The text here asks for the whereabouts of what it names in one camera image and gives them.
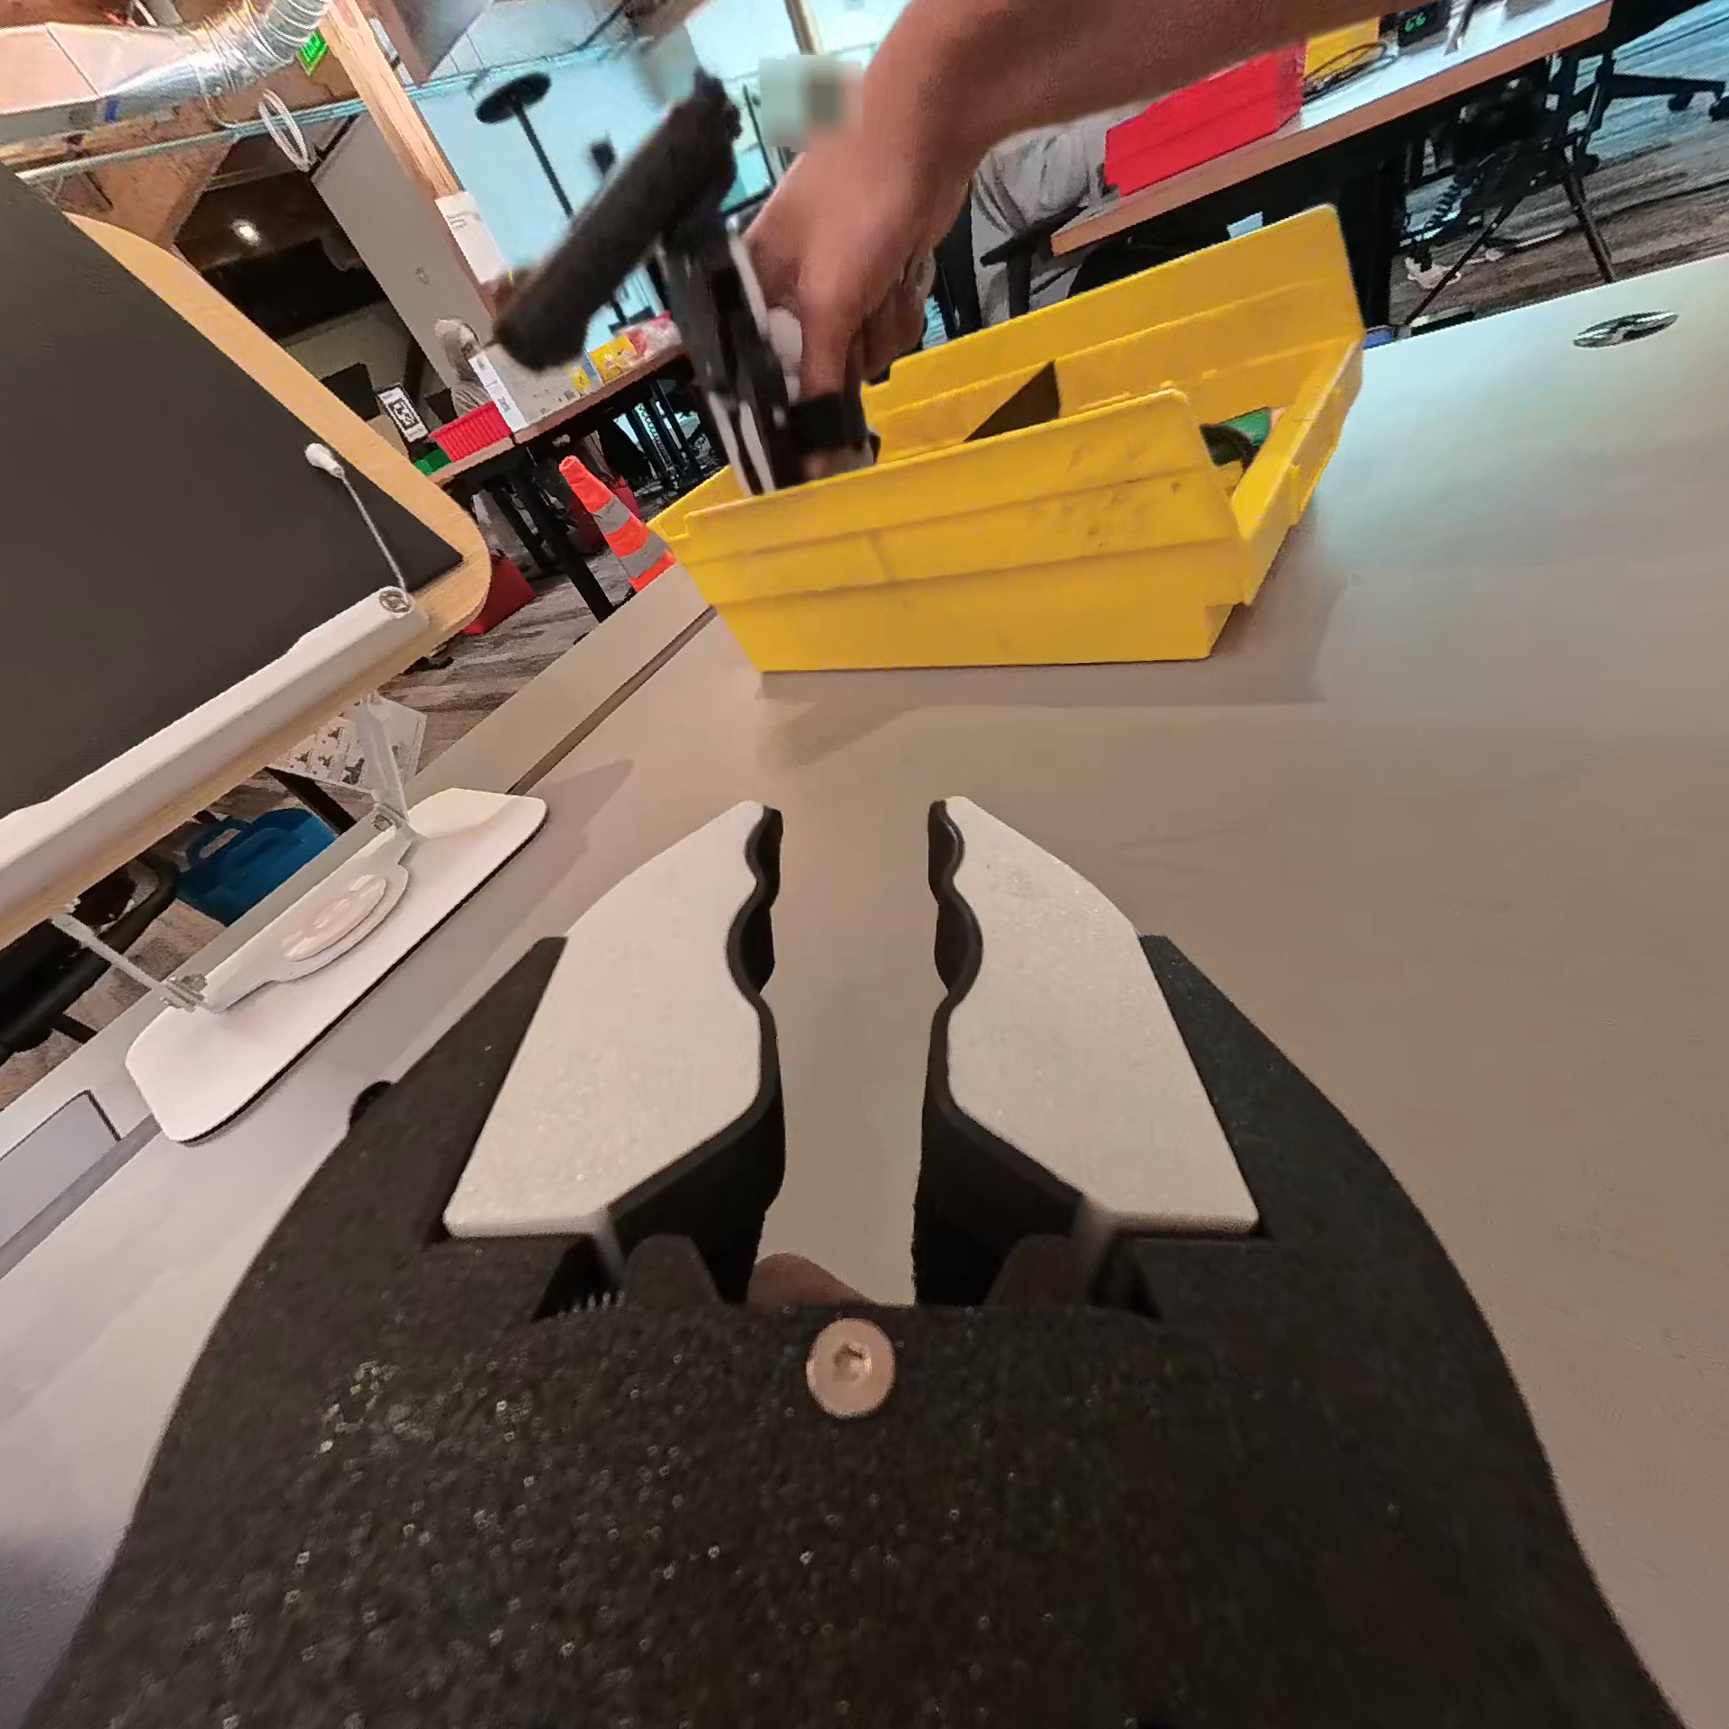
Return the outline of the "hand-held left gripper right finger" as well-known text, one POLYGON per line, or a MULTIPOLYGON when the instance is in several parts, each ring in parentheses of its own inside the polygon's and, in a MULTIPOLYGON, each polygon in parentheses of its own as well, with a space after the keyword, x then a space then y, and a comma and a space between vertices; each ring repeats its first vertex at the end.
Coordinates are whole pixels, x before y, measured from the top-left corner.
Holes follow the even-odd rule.
POLYGON ((1138 932, 972 799, 926 814, 943 984, 923 1082, 913 1296, 981 1305, 1055 1239, 1081 1291, 1138 1239, 1241 1243, 1260 1208, 1138 932))

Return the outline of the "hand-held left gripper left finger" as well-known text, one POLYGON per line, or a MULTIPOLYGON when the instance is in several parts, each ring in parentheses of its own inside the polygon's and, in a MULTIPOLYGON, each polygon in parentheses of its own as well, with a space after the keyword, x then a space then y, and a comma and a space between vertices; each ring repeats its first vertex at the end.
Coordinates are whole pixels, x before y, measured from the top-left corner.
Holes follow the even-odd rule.
POLYGON ((573 921, 446 1200, 452 1239, 575 1239, 611 1273, 685 1239, 743 1301, 786 1178, 764 1002, 783 833, 743 801, 573 921))

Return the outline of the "yellow plastic bin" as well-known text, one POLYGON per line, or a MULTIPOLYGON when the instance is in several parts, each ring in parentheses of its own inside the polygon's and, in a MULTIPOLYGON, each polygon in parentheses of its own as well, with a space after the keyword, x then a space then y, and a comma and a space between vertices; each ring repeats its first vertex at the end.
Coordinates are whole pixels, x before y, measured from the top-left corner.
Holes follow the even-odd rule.
POLYGON ((1270 437, 1178 393, 748 496, 653 526, 764 672, 1182 662, 1253 588, 1270 437))

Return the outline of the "yellow bin with black divider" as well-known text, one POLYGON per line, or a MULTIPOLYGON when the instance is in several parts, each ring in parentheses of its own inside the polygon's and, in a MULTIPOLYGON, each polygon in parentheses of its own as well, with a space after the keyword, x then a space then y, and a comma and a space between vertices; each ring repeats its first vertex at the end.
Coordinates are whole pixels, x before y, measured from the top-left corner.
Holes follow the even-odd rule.
POLYGON ((964 445, 1054 360, 1063 418, 1178 393, 1203 426, 1270 437, 1260 503, 1246 508, 1246 551, 1261 567, 1244 609, 1338 446, 1364 337, 1340 224, 1322 206, 902 360, 867 390, 867 410, 878 463, 904 460, 964 445))

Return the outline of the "person's right forearm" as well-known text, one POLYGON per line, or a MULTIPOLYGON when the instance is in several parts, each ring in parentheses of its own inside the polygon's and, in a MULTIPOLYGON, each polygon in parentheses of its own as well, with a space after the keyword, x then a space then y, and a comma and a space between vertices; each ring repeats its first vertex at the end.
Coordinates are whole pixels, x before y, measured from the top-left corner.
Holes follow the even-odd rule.
POLYGON ((1370 2, 919 2, 878 45, 858 124, 916 185, 967 176, 999 142, 1390 13, 1370 2))

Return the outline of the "person's right hand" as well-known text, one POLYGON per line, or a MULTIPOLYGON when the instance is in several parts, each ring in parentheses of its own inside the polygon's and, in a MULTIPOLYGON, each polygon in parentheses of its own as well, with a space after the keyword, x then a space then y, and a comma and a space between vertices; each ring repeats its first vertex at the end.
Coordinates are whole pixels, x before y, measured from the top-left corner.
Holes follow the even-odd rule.
POLYGON ((972 156, 862 126, 819 137, 745 230, 764 300, 794 316, 801 397, 878 375, 923 330, 923 264, 960 213, 972 156))

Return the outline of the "red plastic bin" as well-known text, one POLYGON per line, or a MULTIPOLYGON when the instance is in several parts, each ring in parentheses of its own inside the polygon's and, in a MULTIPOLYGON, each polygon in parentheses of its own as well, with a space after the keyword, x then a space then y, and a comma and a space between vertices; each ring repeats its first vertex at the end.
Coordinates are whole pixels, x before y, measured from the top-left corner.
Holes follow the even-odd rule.
POLYGON ((517 448, 505 413, 495 404, 486 404, 433 426, 429 434, 407 448, 407 458, 425 475, 464 474, 517 448))

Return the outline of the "orange traffic cone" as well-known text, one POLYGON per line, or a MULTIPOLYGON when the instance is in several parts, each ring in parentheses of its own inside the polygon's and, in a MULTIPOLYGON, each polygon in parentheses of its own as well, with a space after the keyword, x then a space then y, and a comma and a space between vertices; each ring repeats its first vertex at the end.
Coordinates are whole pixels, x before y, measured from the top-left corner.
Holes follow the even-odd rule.
POLYGON ((630 581, 633 592, 650 587, 659 574, 678 566, 678 555, 650 528, 635 510, 620 497, 613 485, 607 485, 593 470, 579 456, 565 456, 558 466, 559 477, 573 493, 573 500, 593 518, 601 531, 607 548, 613 551, 630 581))

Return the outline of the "red bag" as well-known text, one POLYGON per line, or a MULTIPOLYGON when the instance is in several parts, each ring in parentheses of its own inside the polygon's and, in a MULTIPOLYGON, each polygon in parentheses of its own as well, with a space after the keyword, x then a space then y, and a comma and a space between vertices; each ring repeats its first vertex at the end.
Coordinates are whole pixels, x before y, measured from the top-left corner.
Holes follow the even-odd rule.
POLYGON ((473 620, 460 625, 464 635, 486 635, 524 608, 533 606, 535 590, 528 577, 507 553, 489 559, 489 585, 484 606, 473 620))

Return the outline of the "printed paper sheet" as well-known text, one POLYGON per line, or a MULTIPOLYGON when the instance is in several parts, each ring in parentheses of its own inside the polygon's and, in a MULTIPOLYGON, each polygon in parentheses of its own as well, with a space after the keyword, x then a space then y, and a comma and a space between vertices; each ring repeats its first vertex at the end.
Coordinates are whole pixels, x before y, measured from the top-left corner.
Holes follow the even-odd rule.
POLYGON ((372 766, 370 744, 387 744, 395 781, 406 789, 417 773, 425 716, 382 696, 370 696, 337 712, 304 740, 276 756, 272 772, 294 773, 325 789, 384 792, 387 773, 372 766))

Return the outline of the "blue bucket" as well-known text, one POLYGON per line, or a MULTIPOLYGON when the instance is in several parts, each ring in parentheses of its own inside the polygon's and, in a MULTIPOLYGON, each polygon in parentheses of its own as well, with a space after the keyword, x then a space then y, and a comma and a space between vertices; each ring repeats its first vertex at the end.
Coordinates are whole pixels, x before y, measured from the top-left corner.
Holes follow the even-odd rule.
POLYGON ((234 924, 335 838, 303 806, 210 820, 186 839, 177 900, 204 917, 234 924))

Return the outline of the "black bin divider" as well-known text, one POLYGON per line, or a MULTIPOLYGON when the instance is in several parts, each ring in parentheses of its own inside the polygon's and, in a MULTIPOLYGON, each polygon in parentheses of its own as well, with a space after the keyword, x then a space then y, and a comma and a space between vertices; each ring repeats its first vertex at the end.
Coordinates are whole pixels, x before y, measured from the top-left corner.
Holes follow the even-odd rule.
POLYGON ((999 404, 967 437, 981 443, 1030 426, 1042 426, 1063 415, 1063 388, 1055 362, 1048 360, 1021 386, 999 404))

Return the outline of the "stack of red bins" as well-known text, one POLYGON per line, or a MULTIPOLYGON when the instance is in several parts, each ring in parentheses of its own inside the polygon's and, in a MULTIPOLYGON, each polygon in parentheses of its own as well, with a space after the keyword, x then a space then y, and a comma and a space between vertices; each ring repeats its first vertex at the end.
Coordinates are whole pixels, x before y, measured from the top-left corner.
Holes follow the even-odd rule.
POLYGON ((1307 44, 1255 55, 1108 129, 1102 179, 1131 196, 1276 133, 1302 107, 1307 44))

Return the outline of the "far wooden work table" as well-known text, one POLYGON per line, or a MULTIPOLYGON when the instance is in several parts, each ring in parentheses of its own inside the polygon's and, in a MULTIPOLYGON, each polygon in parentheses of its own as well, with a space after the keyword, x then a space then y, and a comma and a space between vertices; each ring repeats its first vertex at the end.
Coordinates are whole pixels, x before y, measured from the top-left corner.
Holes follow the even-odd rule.
POLYGON ((1396 55, 1348 87, 1307 103, 1279 132, 1100 203, 1059 228, 1052 237, 1052 251, 1079 253, 1160 213, 1470 95, 1488 80, 1584 44, 1608 23, 1609 13, 1609 2, 1474 7, 1454 47, 1429 45, 1396 55))

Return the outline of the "white wall sign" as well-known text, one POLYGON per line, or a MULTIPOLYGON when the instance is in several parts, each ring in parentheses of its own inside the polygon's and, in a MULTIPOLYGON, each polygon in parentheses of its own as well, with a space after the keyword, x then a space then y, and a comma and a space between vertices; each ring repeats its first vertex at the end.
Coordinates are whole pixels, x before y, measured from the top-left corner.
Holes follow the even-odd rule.
POLYGON ((437 197, 438 213, 480 287, 491 291, 513 278, 513 267, 498 247, 480 203, 465 190, 437 197))

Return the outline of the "silver spiral air duct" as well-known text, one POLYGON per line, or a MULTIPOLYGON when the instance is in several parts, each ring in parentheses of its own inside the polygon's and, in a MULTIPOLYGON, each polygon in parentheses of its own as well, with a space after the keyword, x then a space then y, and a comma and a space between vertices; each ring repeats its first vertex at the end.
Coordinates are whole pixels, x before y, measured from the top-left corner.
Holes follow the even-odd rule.
POLYGON ((321 2, 231 4, 172 26, 43 23, 1 30, 1 142, 63 137, 243 92, 283 70, 321 2))

